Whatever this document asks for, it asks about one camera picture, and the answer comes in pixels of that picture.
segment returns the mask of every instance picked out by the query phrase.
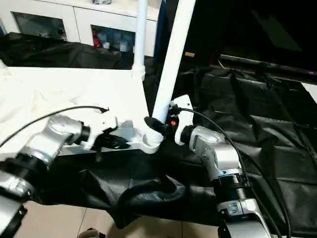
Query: wire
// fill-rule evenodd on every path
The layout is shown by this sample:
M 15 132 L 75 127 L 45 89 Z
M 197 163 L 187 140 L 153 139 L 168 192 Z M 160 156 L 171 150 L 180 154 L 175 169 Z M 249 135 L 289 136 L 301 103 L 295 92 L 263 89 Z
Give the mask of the wire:
M 49 113 L 49 114 L 46 114 L 40 118 L 37 118 L 29 123 L 27 123 L 26 125 L 24 125 L 23 127 L 21 127 L 19 130 L 17 130 L 16 132 L 12 133 L 10 136 L 8 136 L 1 144 L 0 144 L 0 148 L 2 146 L 4 146 L 10 139 L 12 139 L 14 136 L 16 136 L 19 132 L 21 132 L 22 130 L 24 130 L 25 128 L 27 128 L 28 126 L 42 120 L 42 119 L 45 119 L 45 118 L 48 118 L 48 117 L 51 117 L 55 114 L 58 114 L 58 113 L 62 113 L 62 112 L 65 112 L 65 111 L 69 111 L 69 110 L 73 110 L 73 109 L 80 109 L 80 108 L 92 108 L 92 109 L 99 109 L 102 113 L 108 111 L 108 109 L 105 109 L 105 108 L 101 108 L 101 107 L 97 107 L 97 106 L 75 106 L 75 107 L 70 107 L 70 108 L 66 108 L 66 109 L 62 109 L 62 110 L 59 110 L 59 111 L 56 111 L 56 112 L 53 112 L 53 113 Z
M 251 190 L 253 192 L 253 194 L 255 195 L 257 201 L 259 202 L 259 205 L 262 207 L 262 209 L 264 210 L 264 212 L 266 213 L 267 215 L 267 218 L 269 219 L 271 225 L 273 226 L 273 228 L 275 229 L 276 231 L 276 234 L 278 236 L 278 238 L 282 238 L 282 235 L 275 223 L 275 221 L 273 220 L 272 216 L 269 214 L 268 210 L 264 207 L 263 203 L 261 202 L 260 198 L 258 197 L 258 195 L 256 194 L 256 192 L 254 191 L 254 189 L 252 188 L 251 186 L 251 183 L 250 183 L 250 180 L 249 180 L 249 177 L 247 175 L 247 171 L 245 169 L 245 166 L 244 166 L 244 162 L 242 160 L 242 156 L 240 154 L 240 151 L 238 150 L 238 148 L 236 147 L 236 145 L 234 144 L 233 140 L 231 139 L 231 137 L 227 134 L 227 132 L 225 132 L 216 122 L 214 122 L 212 119 L 210 119 L 209 117 L 207 117 L 206 115 L 200 113 L 200 112 L 197 112 L 197 111 L 194 111 L 192 109 L 187 109 L 187 108 L 178 108 L 178 110 L 180 111 L 187 111 L 187 112 L 191 112 L 191 113 L 194 113 L 194 114 L 197 114 L 201 117 L 203 117 L 204 119 L 208 120 L 211 124 L 213 124 L 221 133 L 224 134 L 224 136 L 228 139 L 229 143 L 233 146 L 233 148 L 237 151 L 237 154 L 238 154 L 238 157 L 239 157 L 239 161 L 240 161 L 240 164 L 241 164 L 241 168 L 242 168 L 242 171 L 243 173 L 246 175 L 246 178 L 247 178 L 247 181 L 248 183 L 250 184 L 250 187 L 251 187 Z M 273 189 L 273 186 L 271 185 L 271 183 L 269 182 L 267 176 L 262 172 L 262 170 L 260 169 L 260 167 L 253 161 L 253 160 L 249 160 L 255 167 L 256 169 L 259 171 L 259 173 L 262 175 L 262 177 L 265 179 L 266 183 L 268 184 L 269 188 L 271 189 L 276 201 L 278 202 L 278 205 L 283 213 L 283 216 L 284 216 L 284 220 L 285 220 L 285 223 L 286 223 L 286 226 L 287 226 L 287 238 L 291 238 L 291 226 L 290 226 L 290 220 L 289 220 L 289 216 L 288 216 L 288 213 L 286 211 L 286 207 L 284 205 L 284 201 L 281 202 L 280 199 L 278 199 L 278 196 L 276 195 L 274 189 Z
M 219 59 L 218 59 L 218 63 L 219 63 L 219 65 L 221 66 L 221 68 L 226 69 L 226 67 L 225 67 L 225 66 L 223 66 L 223 64 L 220 62 L 220 60 L 219 60 Z

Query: black fabric covering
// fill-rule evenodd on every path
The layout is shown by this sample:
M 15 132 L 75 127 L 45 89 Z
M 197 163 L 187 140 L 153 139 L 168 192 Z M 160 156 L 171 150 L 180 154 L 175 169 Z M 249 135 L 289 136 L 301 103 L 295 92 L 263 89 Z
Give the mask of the black fabric covering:
M 128 68 L 131 56 L 103 49 L 9 34 L 0 38 L 8 65 Z M 160 67 L 147 60 L 144 87 L 150 111 Z M 215 120 L 237 143 L 251 182 L 277 225 L 279 207 L 255 160 L 283 196 L 293 236 L 317 236 L 317 105 L 300 83 L 265 75 L 182 67 L 174 97 L 189 94 L 196 110 Z M 211 128 L 194 116 L 194 123 Z M 213 189 L 200 158 L 168 138 L 155 155 L 141 151 L 58 157 L 43 178 L 36 201 L 107 210 L 122 228 L 139 215 L 217 226 Z

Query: white vertical pipe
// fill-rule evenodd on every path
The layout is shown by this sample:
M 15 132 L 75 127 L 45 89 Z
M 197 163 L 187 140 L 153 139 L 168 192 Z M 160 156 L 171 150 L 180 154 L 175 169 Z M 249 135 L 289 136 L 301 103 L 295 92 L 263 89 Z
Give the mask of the white vertical pipe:
M 138 0 L 138 18 L 137 30 L 135 33 L 134 63 L 132 74 L 136 77 L 142 77 L 144 80 L 144 52 L 145 52 L 145 33 L 147 26 L 149 0 Z
M 152 117 L 165 123 L 196 0 L 179 0 Z

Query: tiled floor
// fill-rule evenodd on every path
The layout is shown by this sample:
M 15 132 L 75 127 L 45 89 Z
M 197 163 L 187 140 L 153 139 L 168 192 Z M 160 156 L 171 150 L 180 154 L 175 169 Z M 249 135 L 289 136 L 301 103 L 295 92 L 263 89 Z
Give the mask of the tiled floor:
M 88 228 L 107 234 L 107 238 L 218 238 L 216 227 L 193 223 L 141 217 L 119 230 L 105 211 L 34 202 L 26 206 L 28 214 L 15 238 L 76 238 Z

